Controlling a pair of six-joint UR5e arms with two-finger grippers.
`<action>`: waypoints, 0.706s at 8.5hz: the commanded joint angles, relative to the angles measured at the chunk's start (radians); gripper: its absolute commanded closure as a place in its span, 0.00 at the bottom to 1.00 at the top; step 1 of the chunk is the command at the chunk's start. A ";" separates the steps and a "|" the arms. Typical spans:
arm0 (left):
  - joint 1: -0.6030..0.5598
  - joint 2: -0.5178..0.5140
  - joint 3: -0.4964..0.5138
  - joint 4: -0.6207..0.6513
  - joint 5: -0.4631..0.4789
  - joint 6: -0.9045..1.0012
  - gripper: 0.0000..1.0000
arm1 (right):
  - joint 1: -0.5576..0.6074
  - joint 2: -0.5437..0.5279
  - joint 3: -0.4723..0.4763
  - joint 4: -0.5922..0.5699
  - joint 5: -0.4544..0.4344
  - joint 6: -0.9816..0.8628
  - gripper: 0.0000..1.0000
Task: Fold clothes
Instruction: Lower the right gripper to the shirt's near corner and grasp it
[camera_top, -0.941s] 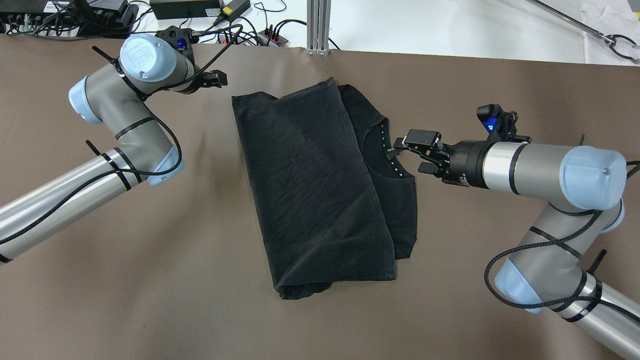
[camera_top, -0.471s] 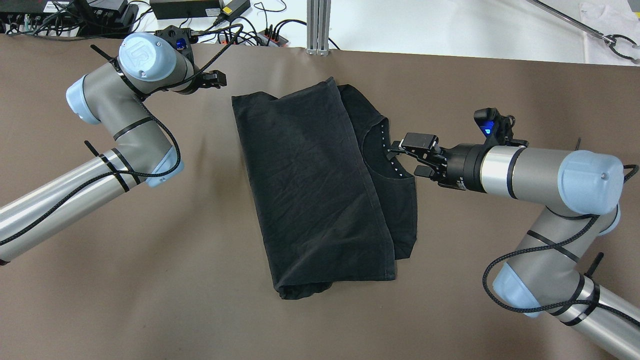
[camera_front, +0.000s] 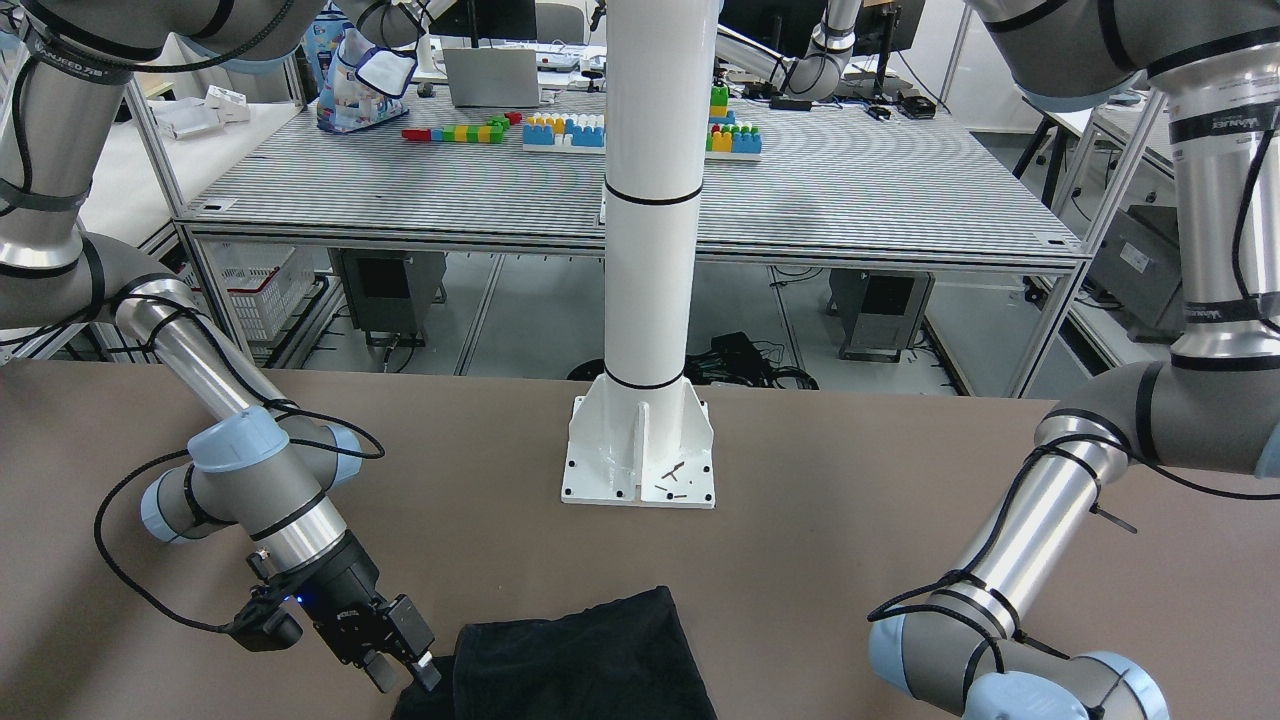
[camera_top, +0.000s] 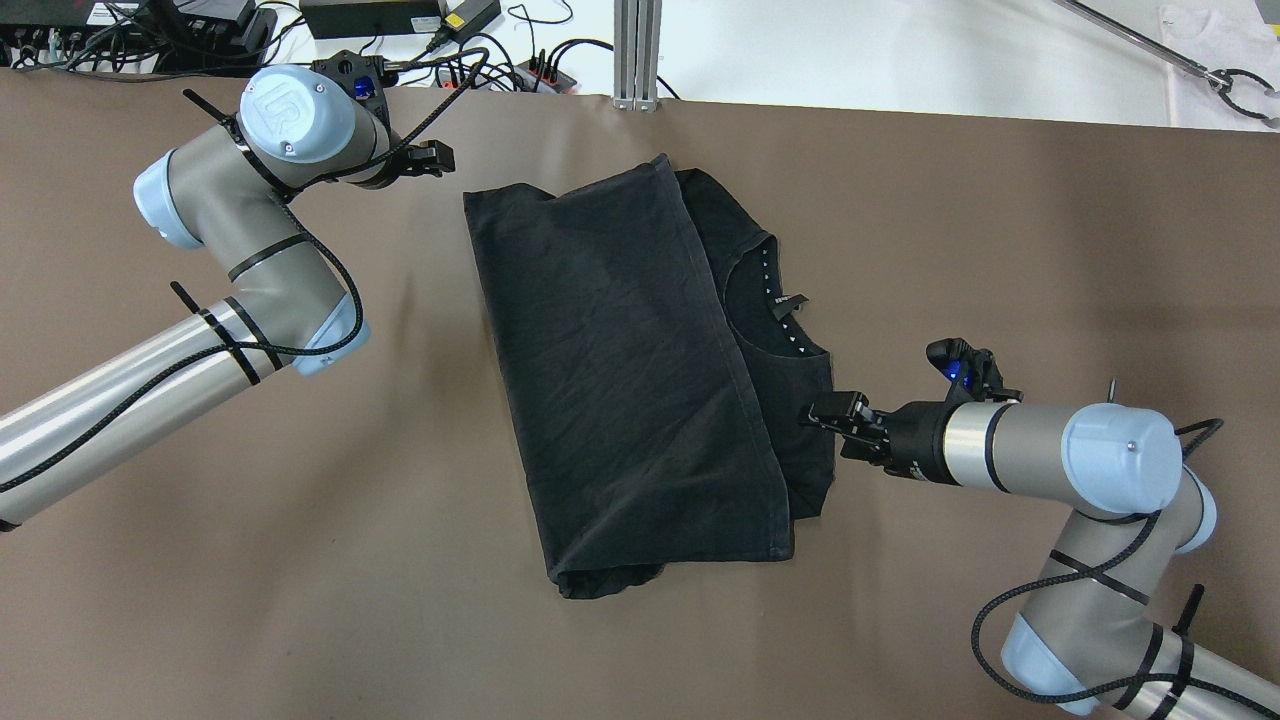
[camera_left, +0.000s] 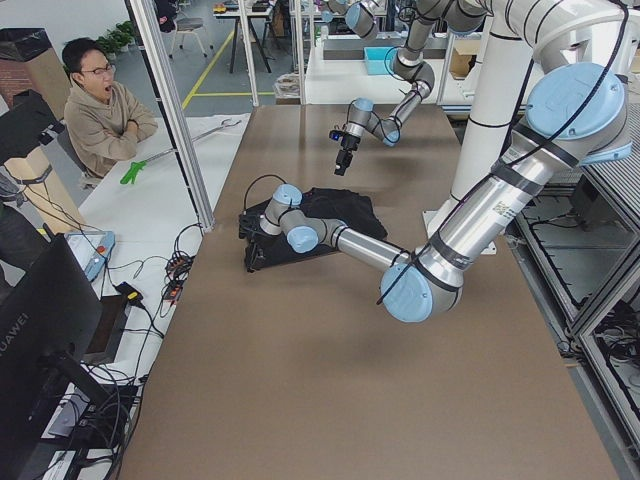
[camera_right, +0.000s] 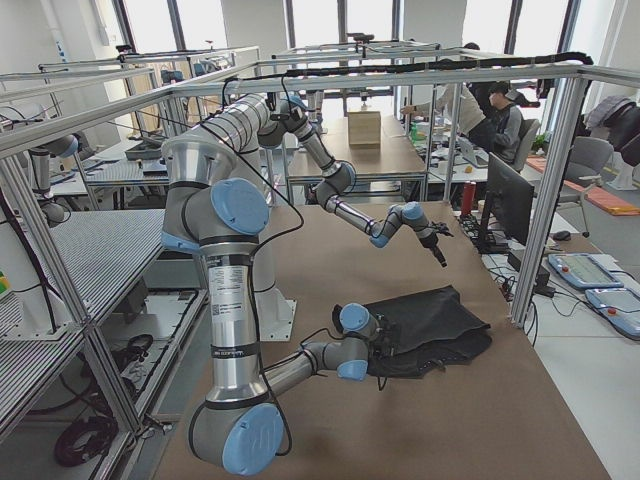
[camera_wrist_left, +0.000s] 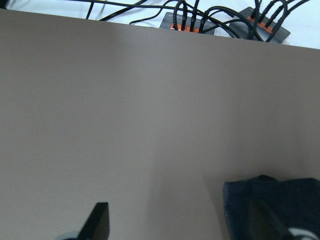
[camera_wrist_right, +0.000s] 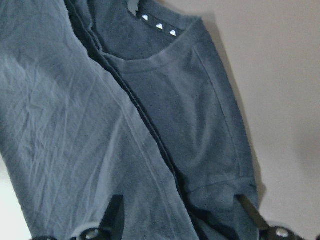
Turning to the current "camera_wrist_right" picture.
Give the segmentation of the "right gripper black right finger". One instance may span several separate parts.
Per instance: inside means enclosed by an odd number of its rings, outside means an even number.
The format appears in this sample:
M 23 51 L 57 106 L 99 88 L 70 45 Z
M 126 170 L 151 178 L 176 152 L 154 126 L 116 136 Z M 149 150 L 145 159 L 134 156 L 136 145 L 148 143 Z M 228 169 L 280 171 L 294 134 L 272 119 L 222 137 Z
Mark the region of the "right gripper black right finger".
M 259 230 L 260 240 L 303 240 L 298 234 L 283 226 L 271 226 L 263 218 L 252 202 L 243 194 L 237 195 L 245 212 Z

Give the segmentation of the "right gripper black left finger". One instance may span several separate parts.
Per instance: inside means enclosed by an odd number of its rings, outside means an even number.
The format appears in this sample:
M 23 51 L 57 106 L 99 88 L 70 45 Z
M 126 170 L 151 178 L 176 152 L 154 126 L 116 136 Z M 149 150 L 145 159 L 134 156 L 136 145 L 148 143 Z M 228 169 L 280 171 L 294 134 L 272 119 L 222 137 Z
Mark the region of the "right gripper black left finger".
M 123 195 L 114 195 L 99 225 L 88 223 L 77 228 L 70 240 L 121 240 L 125 228 Z

